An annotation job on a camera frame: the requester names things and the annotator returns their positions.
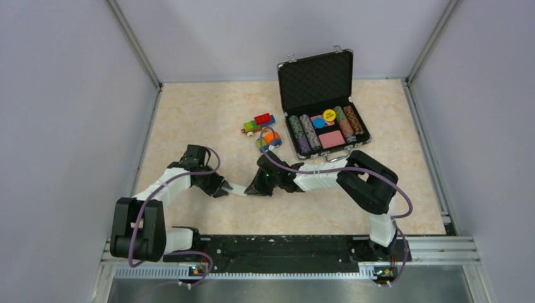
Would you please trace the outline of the white remote control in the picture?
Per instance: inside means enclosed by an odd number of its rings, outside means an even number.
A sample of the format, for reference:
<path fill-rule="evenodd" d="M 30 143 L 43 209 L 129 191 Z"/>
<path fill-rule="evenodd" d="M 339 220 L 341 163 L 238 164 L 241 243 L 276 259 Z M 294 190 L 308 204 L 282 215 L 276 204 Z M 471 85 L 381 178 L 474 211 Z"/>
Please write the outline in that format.
<path fill-rule="evenodd" d="M 245 190 L 247 188 L 239 184 L 228 183 L 227 185 L 224 185 L 222 189 L 228 192 L 229 194 L 234 194 L 237 196 L 247 196 L 247 194 L 245 193 Z"/>

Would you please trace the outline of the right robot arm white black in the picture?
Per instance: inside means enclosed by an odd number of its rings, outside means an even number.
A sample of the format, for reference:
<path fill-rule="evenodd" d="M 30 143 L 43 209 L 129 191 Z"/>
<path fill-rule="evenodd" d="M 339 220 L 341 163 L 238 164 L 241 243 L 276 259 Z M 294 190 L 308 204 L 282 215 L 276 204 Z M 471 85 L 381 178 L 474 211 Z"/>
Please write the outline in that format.
<path fill-rule="evenodd" d="M 322 164 L 304 162 L 289 165 L 267 151 L 257 160 L 258 171 L 244 193 L 270 196 L 275 188 L 287 193 L 339 189 L 369 215 L 370 252 L 378 260 L 395 253 L 396 228 L 392 223 L 391 201 L 399 191 L 398 176 L 362 151 L 344 160 Z"/>

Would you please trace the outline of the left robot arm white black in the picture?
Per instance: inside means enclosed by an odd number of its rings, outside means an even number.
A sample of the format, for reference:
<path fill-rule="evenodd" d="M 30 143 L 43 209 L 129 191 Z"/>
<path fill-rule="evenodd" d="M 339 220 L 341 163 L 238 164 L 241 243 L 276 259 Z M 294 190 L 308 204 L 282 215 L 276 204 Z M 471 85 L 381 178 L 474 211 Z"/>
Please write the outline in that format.
<path fill-rule="evenodd" d="M 188 145 L 183 156 L 144 191 L 119 198 L 115 204 L 109 250 L 113 257 L 126 259 L 135 268 L 144 262 L 157 262 L 179 252 L 194 261 L 202 253 L 199 232 L 191 227 L 171 227 L 165 223 L 165 210 L 181 194 L 197 187 L 212 198 L 226 196 L 227 181 L 217 170 L 220 156 L 201 145 Z"/>

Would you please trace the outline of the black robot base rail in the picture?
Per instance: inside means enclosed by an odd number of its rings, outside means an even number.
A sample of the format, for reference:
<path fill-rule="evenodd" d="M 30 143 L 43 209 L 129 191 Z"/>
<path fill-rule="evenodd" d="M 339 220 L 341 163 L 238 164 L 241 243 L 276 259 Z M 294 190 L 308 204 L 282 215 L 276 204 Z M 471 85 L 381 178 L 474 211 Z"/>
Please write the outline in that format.
<path fill-rule="evenodd" d="M 311 277 L 360 275 L 393 281 L 412 260 L 408 241 L 397 236 L 387 247 L 362 235 L 201 235 L 168 263 L 200 265 L 190 275 L 211 277 Z"/>

